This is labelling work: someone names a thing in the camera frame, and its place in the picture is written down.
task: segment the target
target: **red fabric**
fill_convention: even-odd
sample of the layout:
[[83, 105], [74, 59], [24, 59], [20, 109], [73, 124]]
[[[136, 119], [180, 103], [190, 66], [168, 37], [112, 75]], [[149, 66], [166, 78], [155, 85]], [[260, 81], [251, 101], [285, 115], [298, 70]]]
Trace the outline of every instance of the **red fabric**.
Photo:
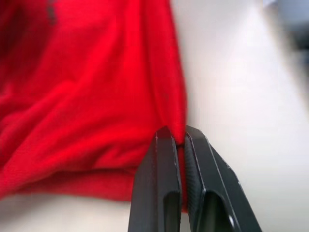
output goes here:
[[168, 0], [0, 2], [0, 198], [130, 200], [154, 132], [181, 144], [185, 110]]

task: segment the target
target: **red garment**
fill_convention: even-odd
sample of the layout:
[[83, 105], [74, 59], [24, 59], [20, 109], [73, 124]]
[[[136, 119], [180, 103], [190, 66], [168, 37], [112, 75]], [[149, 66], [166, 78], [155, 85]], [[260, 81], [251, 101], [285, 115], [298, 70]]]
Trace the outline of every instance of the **red garment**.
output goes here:
[[0, 198], [130, 200], [156, 130], [185, 131], [167, 0], [0, 2]]

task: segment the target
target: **red cloth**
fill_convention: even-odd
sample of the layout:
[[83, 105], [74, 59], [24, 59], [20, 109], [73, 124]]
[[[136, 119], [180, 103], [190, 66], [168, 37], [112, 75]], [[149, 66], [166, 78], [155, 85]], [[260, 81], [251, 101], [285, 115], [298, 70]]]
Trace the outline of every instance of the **red cloth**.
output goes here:
[[130, 200], [155, 131], [183, 142], [185, 110], [167, 0], [0, 2], [0, 198]]

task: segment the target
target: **white surface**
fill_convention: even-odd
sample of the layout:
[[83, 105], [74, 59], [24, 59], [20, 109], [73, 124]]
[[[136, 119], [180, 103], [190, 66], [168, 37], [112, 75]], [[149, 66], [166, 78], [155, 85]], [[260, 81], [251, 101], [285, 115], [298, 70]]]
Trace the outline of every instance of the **white surface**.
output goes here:
[[[306, 232], [309, 118], [299, 75], [249, 0], [173, 0], [189, 124], [238, 175], [265, 232]], [[0, 202], [1, 232], [126, 231], [128, 203], [33, 195]], [[188, 232], [187, 216], [182, 232]]]

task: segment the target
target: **white background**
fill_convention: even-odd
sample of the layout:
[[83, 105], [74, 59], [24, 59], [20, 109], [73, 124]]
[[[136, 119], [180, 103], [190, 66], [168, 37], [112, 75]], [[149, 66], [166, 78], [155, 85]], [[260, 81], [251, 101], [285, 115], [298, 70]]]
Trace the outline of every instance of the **white background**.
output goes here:
[[[265, 232], [307, 232], [309, 97], [256, 2], [173, 0], [189, 100]], [[1, 232], [127, 231], [129, 203], [69, 196], [0, 202]], [[188, 232], [187, 215], [182, 232]]]

